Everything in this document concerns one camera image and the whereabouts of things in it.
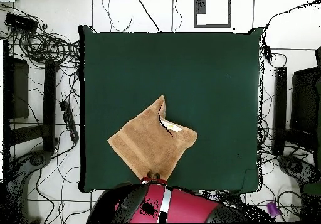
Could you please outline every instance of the green table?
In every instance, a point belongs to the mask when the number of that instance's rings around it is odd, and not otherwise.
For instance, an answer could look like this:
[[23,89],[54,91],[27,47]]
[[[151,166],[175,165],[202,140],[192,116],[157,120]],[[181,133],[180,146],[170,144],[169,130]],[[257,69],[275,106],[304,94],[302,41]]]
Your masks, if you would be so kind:
[[88,26],[80,27],[85,131],[79,188],[139,183],[107,139],[164,95],[166,119],[198,133],[168,185],[256,191],[262,32],[93,33]]

